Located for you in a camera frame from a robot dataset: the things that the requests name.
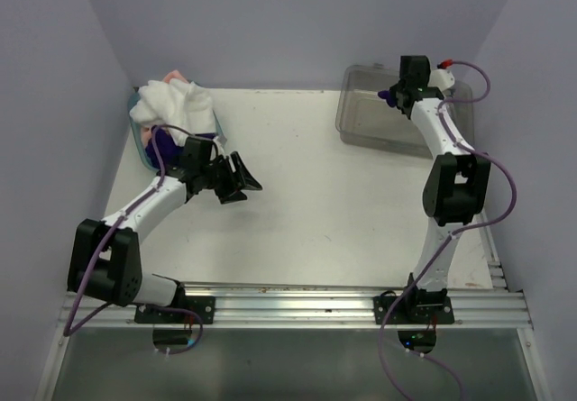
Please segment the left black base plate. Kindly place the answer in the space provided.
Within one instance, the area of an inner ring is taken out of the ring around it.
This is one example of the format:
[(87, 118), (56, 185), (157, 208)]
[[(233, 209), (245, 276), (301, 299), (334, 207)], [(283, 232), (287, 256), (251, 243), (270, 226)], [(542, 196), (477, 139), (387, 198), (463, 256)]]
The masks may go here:
[(158, 305), (143, 305), (136, 309), (137, 324), (212, 324), (215, 316), (214, 296), (186, 296), (181, 305), (168, 310)]

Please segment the purple towel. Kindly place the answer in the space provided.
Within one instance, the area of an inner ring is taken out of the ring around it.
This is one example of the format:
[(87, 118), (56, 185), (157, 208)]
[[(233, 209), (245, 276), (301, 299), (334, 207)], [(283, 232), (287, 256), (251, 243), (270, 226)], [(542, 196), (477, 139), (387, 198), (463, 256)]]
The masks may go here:
[(382, 90), (378, 92), (378, 98), (384, 100), (391, 108), (396, 107), (396, 100), (393, 98), (389, 90)]
[(166, 130), (158, 130), (155, 135), (152, 135), (154, 129), (156, 129), (156, 126), (146, 132), (149, 136), (145, 139), (145, 151), (152, 165), (158, 171), (160, 171), (161, 162), (163, 162), (165, 167), (187, 167), (199, 173), (210, 166), (210, 154), (204, 159), (199, 157), (187, 159), (183, 155), (184, 147), (177, 145)]

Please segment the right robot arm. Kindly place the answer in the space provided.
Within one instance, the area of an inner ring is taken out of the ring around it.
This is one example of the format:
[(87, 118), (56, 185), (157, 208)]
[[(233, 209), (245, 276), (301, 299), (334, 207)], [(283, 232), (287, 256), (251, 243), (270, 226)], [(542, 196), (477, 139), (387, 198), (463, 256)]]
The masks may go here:
[(387, 95), (388, 104), (420, 131), (433, 157), (422, 194), (428, 226), (420, 259), (403, 293), (382, 299), (384, 320), (393, 324), (453, 323), (449, 268), (461, 228), (484, 206), (490, 162), (474, 154), (450, 115), (445, 93), (455, 83), (451, 65), (432, 68), (426, 56), (403, 56), (398, 82)]

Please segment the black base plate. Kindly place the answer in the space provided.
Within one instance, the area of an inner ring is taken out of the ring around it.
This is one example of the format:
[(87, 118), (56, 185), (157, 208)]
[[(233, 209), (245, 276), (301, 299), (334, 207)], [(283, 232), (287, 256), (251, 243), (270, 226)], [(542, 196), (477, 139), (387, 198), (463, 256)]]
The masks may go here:
[[(389, 308), (397, 298), (395, 296), (374, 296), (372, 298), (375, 323), (381, 325)], [(452, 304), (446, 299), (441, 305), (407, 305), (401, 302), (396, 305), (386, 320), (386, 325), (427, 325), (454, 324)]]
[(168, 310), (158, 305), (143, 305), (136, 309), (137, 324), (212, 324), (215, 316), (214, 296), (186, 296), (181, 305)]

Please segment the blue plastic bin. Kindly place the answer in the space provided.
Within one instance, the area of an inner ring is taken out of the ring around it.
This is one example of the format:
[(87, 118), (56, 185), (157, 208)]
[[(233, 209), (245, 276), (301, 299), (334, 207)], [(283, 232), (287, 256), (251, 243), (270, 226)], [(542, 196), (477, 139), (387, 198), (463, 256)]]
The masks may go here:
[[(127, 102), (127, 109), (128, 109), (128, 111), (131, 111), (132, 108), (133, 108), (134, 106), (136, 106), (136, 104), (138, 103), (139, 100), (140, 100), (139, 88), (138, 88), (138, 87), (133, 87), (133, 93), (131, 94), (131, 96), (130, 96), (130, 98), (128, 99), (128, 102)], [(213, 116), (214, 116), (214, 118), (215, 118), (215, 128), (216, 128), (216, 134), (215, 134), (215, 135), (219, 137), (220, 141), (221, 141), (223, 144), (226, 144), (226, 137), (225, 137), (225, 135), (224, 135), (224, 131), (223, 131), (223, 129), (222, 129), (222, 126), (221, 126), (221, 124), (220, 124), (220, 122), (219, 122), (219, 120), (218, 120), (218, 117), (217, 117), (217, 115), (215, 114), (215, 112), (213, 112)], [(128, 116), (128, 119), (129, 119), (129, 124), (130, 124), (131, 131), (132, 131), (134, 143), (135, 143), (135, 146), (136, 146), (136, 150), (137, 150), (137, 152), (138, 152), (138, 154), (139, 154), (139, 157), (140, 157), (140, 160), (141, 160), (142, 164), (143, 164), (144, 167), (147, 168), (148, 170), (153, 171), (153, 172), (157, 172), (158, 169), (156, 169), (156, 168), (152, 165), (152, 163), (151, 163), (151, 161), (150, 161), (150, 159), (149, 159), (149, 157), (148, 157), (148, 155), (147, 155), (147, 153), (146, 153), (146, 151), (145, 151), (145, 145), (142, 144), (142, 140), (141, 140), (141, 130), (142, 130), (142, 127), (141, 127), (138, 123), (136, 123), (136, 122), (132, 119), (131, 116)]]

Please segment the white towel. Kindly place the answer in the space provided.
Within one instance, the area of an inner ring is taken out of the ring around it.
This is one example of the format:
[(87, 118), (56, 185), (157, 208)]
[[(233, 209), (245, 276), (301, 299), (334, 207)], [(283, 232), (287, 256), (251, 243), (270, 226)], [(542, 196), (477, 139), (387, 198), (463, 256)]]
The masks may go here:
[[(217, 134), (213, 99), (207, 89), (195, 83), (150, 80), (139, 89), (139, 96), (129, 115), (142, 127), (167, 124), (191, 134)], [(173, 141), (183, 146), (186, 134), (172, 127), (169, 133)]]

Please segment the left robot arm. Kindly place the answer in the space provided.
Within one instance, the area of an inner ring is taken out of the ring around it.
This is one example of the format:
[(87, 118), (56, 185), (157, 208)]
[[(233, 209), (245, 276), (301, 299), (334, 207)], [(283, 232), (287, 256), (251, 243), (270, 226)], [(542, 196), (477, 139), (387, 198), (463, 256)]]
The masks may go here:
[(261, 189), (237, 152), (223, 154), (213, 140), (187, 138), (180, 156), (133, 201), (102, 220), (86, 219), (78, 226), (69, 291), (118, 306), (155, 305), (167, 322), (181, 320), (188, 310), (181, 285), (144, 271), (144, 240), (203, 190), (213, 191), (221, 204), (228, 204), (244, 201), (247, 192)]

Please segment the grey transparent plastic bin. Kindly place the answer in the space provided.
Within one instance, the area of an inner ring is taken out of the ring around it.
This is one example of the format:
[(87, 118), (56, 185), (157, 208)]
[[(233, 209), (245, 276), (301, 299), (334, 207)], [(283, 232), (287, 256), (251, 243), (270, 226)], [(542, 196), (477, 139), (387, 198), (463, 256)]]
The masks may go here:
[[(344, 73), (335, 127), (347, 144), (431, 159), (417, 127), (398, 109), (378, 98), (398, 82), (398, 72), (381, 66), (350, 66)], [(445, 97), (472, 99), (472, 89), (455, 78)], [(450, 116), (460, 134), (474, 143), (472, 104), (449, 104)]]

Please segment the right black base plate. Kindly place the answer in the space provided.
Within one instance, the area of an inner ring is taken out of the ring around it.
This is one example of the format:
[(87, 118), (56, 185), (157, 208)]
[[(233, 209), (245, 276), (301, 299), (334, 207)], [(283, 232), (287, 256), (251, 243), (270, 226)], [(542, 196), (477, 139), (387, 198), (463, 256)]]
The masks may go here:
[[(397, 298), (395, 296), (374, 296), (372, 298), (375, 323), (381, 325), (389, 308)], [(386, 320), (386, 325), (427, 325), (454, 324), (452, 304), (446, 299), (441, 305), (407, 305), (401, 302), (396, 305)]]

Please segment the aluminium mounting rail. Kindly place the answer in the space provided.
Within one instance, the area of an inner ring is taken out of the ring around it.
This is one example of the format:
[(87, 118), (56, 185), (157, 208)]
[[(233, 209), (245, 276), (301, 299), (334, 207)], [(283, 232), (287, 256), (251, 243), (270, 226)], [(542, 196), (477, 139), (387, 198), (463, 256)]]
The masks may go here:
[(532, 319), (521, 293), (453, 289), (437, 317), (416, 324), (381, 318), (398, 292), (386, 287), (328, 287), (187, 283), (200, 298), (208, 326), (222, 329), (441, 329), (452, 315), (454, 329), (526, 329)]

